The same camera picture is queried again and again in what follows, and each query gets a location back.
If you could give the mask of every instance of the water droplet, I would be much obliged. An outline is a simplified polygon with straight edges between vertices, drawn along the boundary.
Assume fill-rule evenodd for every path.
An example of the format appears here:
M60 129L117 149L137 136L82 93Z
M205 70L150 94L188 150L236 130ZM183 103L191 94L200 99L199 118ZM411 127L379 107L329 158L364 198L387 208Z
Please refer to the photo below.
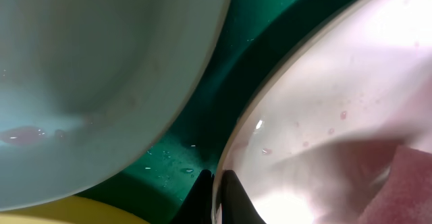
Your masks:
M42 129L34 126L22 126L0 133L0 139L5 143L15 145L34 144L45 138Z
M182 173L193 173L194 172L194 170L191 168L183 168L183 169L180 169L180 171Z
M65 140L66 132L64 130L55 130L54 132L55 139L57 140Z
M263 125L263 121L262 120L258 121L257 125L255 126L255 129L261 128L262 125Z
M342 112L340 113L340 119L341 119L341 120L345 120L345 119L346 119L346 111L342 111Z
M84 124L87 126L92 125L95 122L95 119L93 119L91 115L85 115L83 117L83 120L84 120Z
M271 153L273 153L273 151L271 149L268 149L268 148L263 148L263 149L261 149L261 153L263 155L270 155Z

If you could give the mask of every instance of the yellow plate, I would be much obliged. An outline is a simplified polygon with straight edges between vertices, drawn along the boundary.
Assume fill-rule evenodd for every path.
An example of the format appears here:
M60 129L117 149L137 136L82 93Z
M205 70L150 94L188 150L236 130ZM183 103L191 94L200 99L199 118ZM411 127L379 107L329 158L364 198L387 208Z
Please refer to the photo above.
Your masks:
M0 213L0 224L149 224L118 208L71 196L62 200Z

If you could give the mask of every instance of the green surface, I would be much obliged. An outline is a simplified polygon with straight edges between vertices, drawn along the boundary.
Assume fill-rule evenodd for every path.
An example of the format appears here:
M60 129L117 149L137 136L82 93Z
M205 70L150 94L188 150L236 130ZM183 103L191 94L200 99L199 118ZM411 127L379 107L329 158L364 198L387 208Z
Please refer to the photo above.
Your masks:
M216 170L237 118L278 61L352 1L232 0L211 62L174 124L127 169L79 195L169 222L199 172Z

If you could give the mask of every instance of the pink residue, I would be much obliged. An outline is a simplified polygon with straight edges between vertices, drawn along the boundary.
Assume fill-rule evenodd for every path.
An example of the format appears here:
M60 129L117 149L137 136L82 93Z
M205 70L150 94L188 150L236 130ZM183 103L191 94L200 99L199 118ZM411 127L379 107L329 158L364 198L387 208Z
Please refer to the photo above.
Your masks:
M0 133L0 139L8 144L28 145L37 143L45 138L46 133L34 126L22 126Z
M340 113L340 119L341 119L341 120L345 120L345 119L346 119L346 111L342 111L342 112Z
M261 153L262 153L263 155L270 155L271 153L273 153L273 151L272 151L271 149L268 149L268 148L263 148L263 149L261 150Z

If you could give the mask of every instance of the water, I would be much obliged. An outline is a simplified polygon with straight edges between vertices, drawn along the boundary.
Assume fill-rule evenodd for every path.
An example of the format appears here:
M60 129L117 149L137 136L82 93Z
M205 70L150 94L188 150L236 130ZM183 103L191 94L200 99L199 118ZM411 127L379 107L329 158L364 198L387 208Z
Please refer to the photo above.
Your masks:
M37 143L45 138L45 132L34 126L22 126L0 133L0 139L8 144L28 145Z
M193 173L193 172L194 172L194 169L191 169L191 168L183 168L183 169L180 169L180 171L181 171L182 173Z
M342 112L340 113L340 119L341 119L341 120L345 120L345 119L346 119L346 111L342 111Z
M272 152L273 152L273 151L272 151L271 149L268 149L268 148L263 148L263 149L261 150L261 153L262 153L263 155L270 155Z
M64 130L55 130L54 135L57 140L66 139L66 132Z

